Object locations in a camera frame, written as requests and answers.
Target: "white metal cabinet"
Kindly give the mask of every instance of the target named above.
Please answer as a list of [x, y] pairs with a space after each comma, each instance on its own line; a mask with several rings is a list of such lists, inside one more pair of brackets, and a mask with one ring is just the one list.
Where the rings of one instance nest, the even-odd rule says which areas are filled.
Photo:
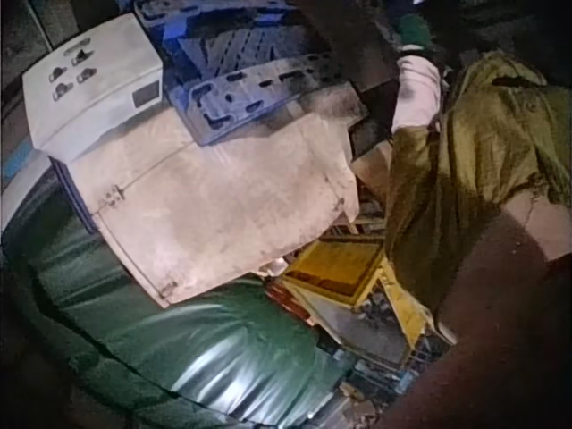
[[36, 149], [69, 163], [161, 101], [163, 65], [132, 13], [63, 44], [23, 75]]

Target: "gloved hand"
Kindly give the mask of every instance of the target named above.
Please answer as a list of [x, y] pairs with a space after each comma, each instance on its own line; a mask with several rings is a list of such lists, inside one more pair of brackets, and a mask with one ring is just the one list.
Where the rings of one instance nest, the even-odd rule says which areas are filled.
[[383, 5], [403, 45], [417, 45], [425, 49], [433, 47], [429, 24], [417, 13], [413, 0], [385, 0]]

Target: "yellow frame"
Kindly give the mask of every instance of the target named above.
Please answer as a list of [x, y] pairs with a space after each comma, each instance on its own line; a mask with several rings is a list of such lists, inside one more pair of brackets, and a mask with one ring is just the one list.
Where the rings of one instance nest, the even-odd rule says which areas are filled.
[[[305, 262], [312, 256], [312, 253], [321, 245], [327, 242], [337, 242], [337, 243], [371, 243], [379, 244], [378, 249], [373, 254], [371, 261], [367, 264], [367, 269], [364, 273], [360, 275], [358, 280], [358, 285], [353, 293], [353, 295], [348, 296], [341, 293], [337, 293], [332, 290], [327, 290], [316, 286], [310, 282], [304, 282], [300, 279], [294, 278], [289, 275], [292, 272], [300, 270]], [[294, 261], [282, 274], [281, 278], [297, 287], [305, 290], [309, 290], [317, 295], [320, 295], [330, 301], [333, 301], [341, 306], [353, 308], [359, 307], [362, 302], [367, 298], [367, 295], [371, 292], [378, 279], [376, 275], [379, 270], [380, 263], [383, 258], [383, 237], [382, 236], [340, 236], [340, 237], [323, 237], [314, 243], [312, 243], [304, 252]]]

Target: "switch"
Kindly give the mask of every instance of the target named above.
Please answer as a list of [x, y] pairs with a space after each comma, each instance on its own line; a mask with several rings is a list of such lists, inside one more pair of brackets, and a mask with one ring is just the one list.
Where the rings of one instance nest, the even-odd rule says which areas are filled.
[[55, 67], [54, 70], [52, 71], [52, 74], [50, 74], [49, 76], [50, 82], [53, 82], [54, 80], [62, 76], [66, 70], [68, 70], [67, 67]]
[[73, 65], [78, 65], [79, 63], [83, 63], [86, 61], [90, 56], [93, 54], [93, 51], [86, 52], [83, 49], [80, 49], [77, 55], [71, 59], [71, 63]]
[[57, 87], [55, 87], [55, 93], [52, 94], [52, 98], [54, 99], [54, 101], [57, 101], [60, 98], [62, 98], [67, 92], [69, 92], [72, 88], [73, 88], [72, 83], [68, 83], [67, 85], [65, 83], [58, 83]]
[[76, 78], [78, 83], [83, 83], [84, 81], [86, 81], [87, 79], [89, 79], [91, 76], [93, 76], [94, 74], [96, 74], [97, 69], [84, 69], [80, 74], [78, 74], [78, 77]]

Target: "hinge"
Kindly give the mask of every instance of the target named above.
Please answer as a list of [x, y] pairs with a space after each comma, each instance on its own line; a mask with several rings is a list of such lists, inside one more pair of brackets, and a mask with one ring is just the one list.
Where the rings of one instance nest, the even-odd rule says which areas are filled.
[[125, 196], [123, 191], [117, 185], [113, 185], [111, 190], [105, 193], [105, 203], [109, 207], [116, 207], [120, 201], [123, 201]]
[[172, 293], [175, 292], [175, 289], [177, 288], [177, 286], [179, 286], [179, 284], [175, 281], [168, 282], [159, 291], [159, 295], [161, 295], [162, 298], [169, 298], [172, 295]]

